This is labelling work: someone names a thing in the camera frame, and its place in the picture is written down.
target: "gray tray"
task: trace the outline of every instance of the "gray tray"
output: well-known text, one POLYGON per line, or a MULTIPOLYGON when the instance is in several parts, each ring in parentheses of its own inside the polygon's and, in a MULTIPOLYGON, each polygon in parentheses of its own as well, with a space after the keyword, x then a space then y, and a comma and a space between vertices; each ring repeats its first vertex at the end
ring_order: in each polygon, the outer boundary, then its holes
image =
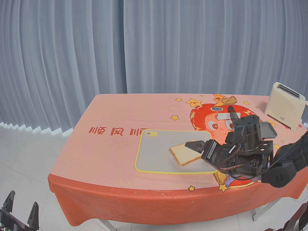
POLYGON ((186 143, 190 140, 211 139, 206 131, 168 131, 146 129, 140 138, 135 169, 145 173, 160 174, 206 174, 214 173, 214 169, 202 159, 184 166, 179 166, 170 152, 170 147, 186 143))
POLYGON ((271 125, 271 123, 267 121, 260 122, 261 125, 261 134, 263 139, 273 139, 277 137, 277 132, 271 125))

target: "gray cutting board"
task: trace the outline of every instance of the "gray cutting board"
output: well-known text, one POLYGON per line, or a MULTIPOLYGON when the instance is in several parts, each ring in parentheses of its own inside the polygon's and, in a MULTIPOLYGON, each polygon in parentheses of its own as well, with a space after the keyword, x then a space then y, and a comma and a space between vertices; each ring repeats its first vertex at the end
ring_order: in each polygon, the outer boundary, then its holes
POLYGON ((214 173, 216 170, 202 159, 184 166, 179 166, 170 147, 196 139, 211 139, 206 131, 168 131, 146 129, 142 132, 135 168, 148 173, 165 174, 202 174, 214 173))

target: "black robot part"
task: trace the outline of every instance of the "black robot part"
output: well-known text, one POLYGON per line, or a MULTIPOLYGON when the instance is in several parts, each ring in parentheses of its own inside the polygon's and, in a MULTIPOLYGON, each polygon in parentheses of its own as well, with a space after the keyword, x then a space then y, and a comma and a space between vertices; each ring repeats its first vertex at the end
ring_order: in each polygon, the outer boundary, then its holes
POLYGON ((15 218, 11 212, 13 209, 15 192, 11 191, 7 196, 3 207, 0 210, 0 222, 4 225, 5 230, 18 230, 18 231, 37 231, 39 230, 39 206, 34 202, 32 210, 28 219, 29 227, 15 218))
POLYGON ((234 132, 228 133, 225 144, 208 140, 187 142, 185 146, 202 154, 206 163, 222 173, 235 179, 239 178, 236 175, 258 177, 276 188, 285 186, 308 166, 308 132, 297 142, 282 146, 274 157, 273 141, 262 141, 259 117, 238 118, 232 106, 228 111, 234 132))

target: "small tray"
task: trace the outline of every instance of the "small tray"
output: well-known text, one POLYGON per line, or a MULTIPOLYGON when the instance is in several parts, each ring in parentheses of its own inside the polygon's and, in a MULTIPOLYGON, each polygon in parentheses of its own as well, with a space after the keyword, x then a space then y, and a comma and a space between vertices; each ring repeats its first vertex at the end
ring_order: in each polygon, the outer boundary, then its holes
POLYGON ((260 122, 261 125, 261 134, 263 139, 273 139, 277 137, 277 132, 271 125, 271 123, 267 121, 260 122))

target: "toaster slot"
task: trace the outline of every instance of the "toaster slot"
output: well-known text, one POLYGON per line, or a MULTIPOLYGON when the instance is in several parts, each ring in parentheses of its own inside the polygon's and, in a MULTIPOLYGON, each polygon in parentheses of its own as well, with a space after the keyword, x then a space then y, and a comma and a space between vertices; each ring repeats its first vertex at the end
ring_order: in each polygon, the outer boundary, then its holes
POLYGON ((290 88, 288 88, 286 86, 283 86, 282 84, 279 84, 277 86, 277 88, 282 90, 282 91, 284 91, 284 92, 286 92, 286 93, 288 93, 289 95, 291 95, 291 96, 293 96, 293 97, 295 97, 297 99, 300 99, 300 95, 297 92, 291 90, 290 88))

